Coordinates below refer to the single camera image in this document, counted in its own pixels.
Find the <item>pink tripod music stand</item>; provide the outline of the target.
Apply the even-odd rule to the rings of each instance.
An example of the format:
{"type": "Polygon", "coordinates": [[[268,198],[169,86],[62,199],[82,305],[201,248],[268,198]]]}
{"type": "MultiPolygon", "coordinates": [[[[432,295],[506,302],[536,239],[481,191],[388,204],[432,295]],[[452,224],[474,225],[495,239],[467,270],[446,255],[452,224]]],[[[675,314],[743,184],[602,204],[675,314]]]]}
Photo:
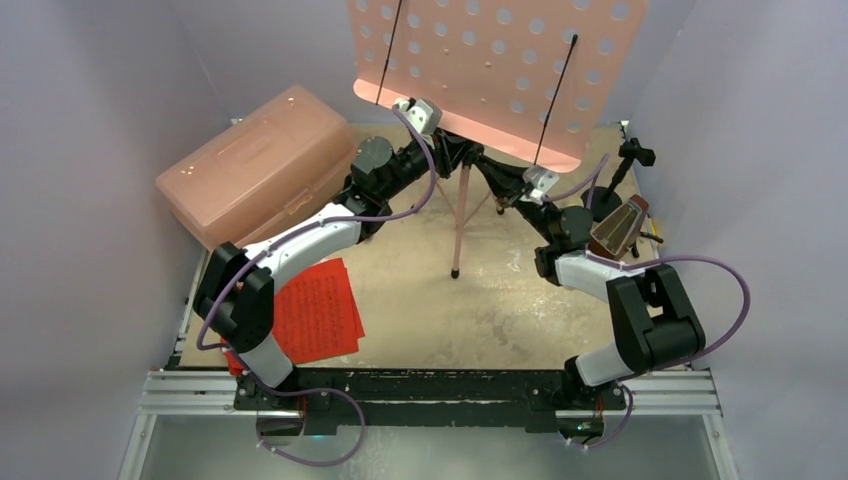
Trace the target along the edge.
{"type": "MultiPolygon", "coordinates": [[[[438,129],[482,144],[481,158],[560,176],[580,166],[646,9],[643,1],[353,1],[353,89],[404,121],[411,140],[430,136],[392,108],[397,98],[438,106],[438,129]]],[[[471,217],[472,170],[450,175],[459,178],[457,238],[471,217]]]]}

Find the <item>brown metronome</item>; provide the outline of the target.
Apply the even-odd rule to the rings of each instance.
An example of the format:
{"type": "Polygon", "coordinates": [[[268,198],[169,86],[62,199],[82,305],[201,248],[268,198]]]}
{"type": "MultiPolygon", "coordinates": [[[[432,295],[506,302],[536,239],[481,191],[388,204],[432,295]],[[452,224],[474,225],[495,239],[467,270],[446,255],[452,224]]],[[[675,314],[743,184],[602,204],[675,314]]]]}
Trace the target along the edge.
{"type": "Polygon", "coordinates": [[[640,235],[649,203],[632,195],[590,231],[588,249],[594,255],[620,260],[640,235]]]}

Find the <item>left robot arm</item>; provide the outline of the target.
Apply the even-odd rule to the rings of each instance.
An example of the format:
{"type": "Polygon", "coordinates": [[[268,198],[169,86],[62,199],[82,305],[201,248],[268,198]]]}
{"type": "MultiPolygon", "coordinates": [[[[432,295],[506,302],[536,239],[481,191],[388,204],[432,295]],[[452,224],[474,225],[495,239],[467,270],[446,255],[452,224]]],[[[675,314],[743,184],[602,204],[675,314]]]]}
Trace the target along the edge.
{"type": "Polygon", "coordinates": [[[481,144],[442,129],[400,149],[369,137],[356,147],[342,189],[315,215],[265,241],[247,247],[225,242],[212,251],[192,309],[255,375],[260,397],[272,408],[287,408],[298,395],[294,363],[272,333],[277,292],[319,261],[401,219],[390,201],[421,177],[447,178],[483,153],[481,144]]]}

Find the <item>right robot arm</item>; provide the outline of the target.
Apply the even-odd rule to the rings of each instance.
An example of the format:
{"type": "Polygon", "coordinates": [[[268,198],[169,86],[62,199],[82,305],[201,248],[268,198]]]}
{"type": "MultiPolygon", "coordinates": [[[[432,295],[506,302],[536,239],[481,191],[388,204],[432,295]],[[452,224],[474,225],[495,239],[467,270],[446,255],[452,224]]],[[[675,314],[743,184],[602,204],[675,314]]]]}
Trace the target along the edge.
{"type": "Polygon", "coordinates": [[[601,388],[701,352],[706,337],[676,270],[668,265],[626,269],[588,251],[593,215],[534,198],[532,169],[483,157],[476,163],[503,208],[513,208],[545,240],[535,250],[538,275],[605,302],[612,341],[565,361],[559,394],[584,407],[601,388]]]}

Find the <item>black pliers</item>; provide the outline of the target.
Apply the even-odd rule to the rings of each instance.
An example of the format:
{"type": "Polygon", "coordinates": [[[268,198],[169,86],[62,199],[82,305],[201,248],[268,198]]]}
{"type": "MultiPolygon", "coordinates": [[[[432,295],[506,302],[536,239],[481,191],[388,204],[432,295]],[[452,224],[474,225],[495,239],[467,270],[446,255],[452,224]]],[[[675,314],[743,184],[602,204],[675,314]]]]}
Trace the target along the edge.
{"type": "Polygon", "coordinates": [[[633,258],[638,259],[640,257],[639,251],[639,241],[641,239],[645,239],[651,242],[654,242],[657,245],[662,245],[664,243],[664,239],[655,233],[650,233],[647,231],[640,231],[637,240],[630,246],[630,254],[633,258]]]}

